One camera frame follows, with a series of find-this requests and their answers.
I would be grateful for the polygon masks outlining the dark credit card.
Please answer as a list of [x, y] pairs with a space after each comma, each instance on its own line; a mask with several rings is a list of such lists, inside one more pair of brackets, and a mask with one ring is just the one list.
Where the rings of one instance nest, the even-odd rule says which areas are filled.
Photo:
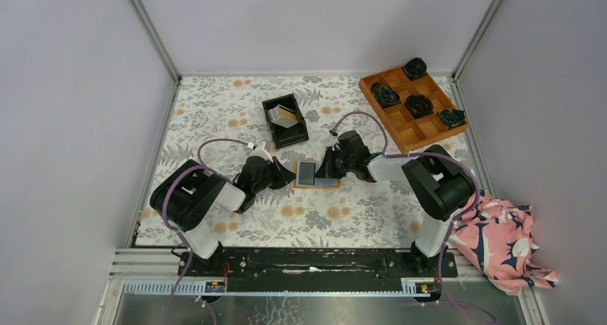
[[316, 163], [302, 161], [298, 163], [297, 184], [304, 187], [315, 185]]

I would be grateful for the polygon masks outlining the black plastic card box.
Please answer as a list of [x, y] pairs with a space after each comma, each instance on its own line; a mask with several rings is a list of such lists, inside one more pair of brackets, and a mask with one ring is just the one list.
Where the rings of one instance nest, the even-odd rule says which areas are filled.
[[265, 100], [262, 107], [277, 149], [309, 139], [306, 121], [294, 94]]

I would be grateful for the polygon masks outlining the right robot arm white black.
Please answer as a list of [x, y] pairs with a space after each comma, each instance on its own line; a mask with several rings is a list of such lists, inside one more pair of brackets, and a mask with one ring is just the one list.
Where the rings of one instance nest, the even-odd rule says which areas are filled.
[[470, 198], [480, 194], [470, 169], [453, 159], [443, 146], [432, 145], [423, 152], [399, 155], [372, 153], [354, 130], [341, 134], [335, 145], [326, 148], [315, 177], [337, 180], [349, 173], [368, 183], [409, 183], [425, 212], [421, 232], [414, 241], [418, 251], [410, 258], [412, 270], [420, 276], [428, 276], [438, 268], [437, 254], [445, 249], [452, 220]]

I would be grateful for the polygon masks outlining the yellow leather card holder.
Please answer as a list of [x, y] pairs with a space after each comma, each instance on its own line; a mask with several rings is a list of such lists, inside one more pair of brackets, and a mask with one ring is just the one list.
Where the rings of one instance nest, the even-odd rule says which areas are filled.
[[[293, 164], [294, 172], [296, 174], [296, 179], [297, 179], [297, 171], [298, 171], [298, 163], [299, 162], [302, 162], [302, 161], [297, 161], [297, 162], [295, 162]], [[321, 163], [320, 162], [315, 162], [315, 163], [316, 163], [316, 171], [317, 171], [318, 168], [320, 167]], [[304, 187], [304, 186], [298, 185], [296, 179], [293, 181], [293, 187], [294, 188], [324, 189], [324, 188], [339, 188], [341, 186], [341, 181], [339, 179], [316, 178], [314, 186], [312, 186], [312, 187]]]

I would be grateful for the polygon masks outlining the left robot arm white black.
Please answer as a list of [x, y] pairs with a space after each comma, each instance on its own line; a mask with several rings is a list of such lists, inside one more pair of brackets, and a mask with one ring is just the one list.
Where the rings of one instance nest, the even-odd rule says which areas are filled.
[[257, 194], [284, 188], [295, 178], [296, 174], [276, 157], [269, 160], [248, 157], [241, 172], [230, 182], [194, 160], [187, 160], [156, 187], [149, 204], [196, 255], [195, 267], [212, 276], [221, 269], [222, 257], [216, 252], [220, 241], [205, 220], [208, 211], [218, 206], [244, 213], [254, 204]]

